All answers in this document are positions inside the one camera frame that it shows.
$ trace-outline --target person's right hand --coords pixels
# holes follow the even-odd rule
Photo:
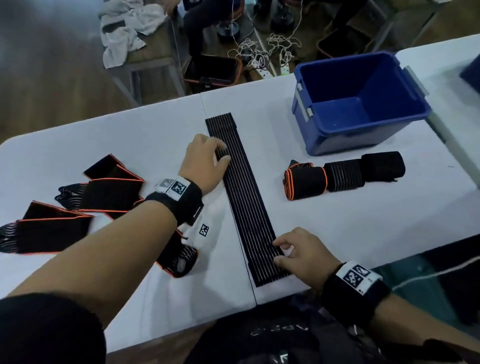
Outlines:
[[[168,16],[172,16],[175,7],[180,4],[180,0],[163,0],[161,2],[163,10]]]
[[[293,245],[290,256],[276,256],[274,263],[315,289],[321,290],[327,278],[341,263],[319,238],[302,228],[295,228],[279,236],[273,245],[285,250]]]

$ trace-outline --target blue container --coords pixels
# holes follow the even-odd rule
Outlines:
[[[292,112],[311,156],[379,144],[431,111],[387,52],[303,63],[294,74]]]
[[[480,94],[480,55],[461,72],[460,77]]]

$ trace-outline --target white cloth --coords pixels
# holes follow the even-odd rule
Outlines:
[[[125,63],[128,52],[145,46],[138,34],[152,34],[167,18],[158,4],[143,5],[143,0],[109,0],[104,3],[100,16],[100,36],[106,47],[103,53],[105,68]],[[104,33],[107,25],[124,21],[125,26]]]

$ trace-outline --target wooden stool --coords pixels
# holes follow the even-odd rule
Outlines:
[[[168,67],[177,93],[180,97],[185,96],[183,81],[173,60],[174,52],[168,37],[169,28],[173,31],[171,19],[167,19],[149,36],[141,36],[146,46],[129,52],[123,65],[108,69],[112,73],[113,81],[133,107],[142,105],[139,75],[139,71],[142,70]],[[121,80],[121,74],[125,71],[130,77],[130,87],[127,87]]]

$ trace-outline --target black pants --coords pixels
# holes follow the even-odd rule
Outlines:
[[[187,34],[191,56],[197,56],[203,50],[203,29],[229,19],[231,13],[231,0],[203,0],[199,5],[187,11],[183,18],[183,26]]]
[[[339,4],[340,9],[335,15],[335,18],[332,21],[333,29],[338,29],[343,26],[346,26],[348,21],[359,12],[361,8],[365,6],[368,0],[324,0],[325,2]]]

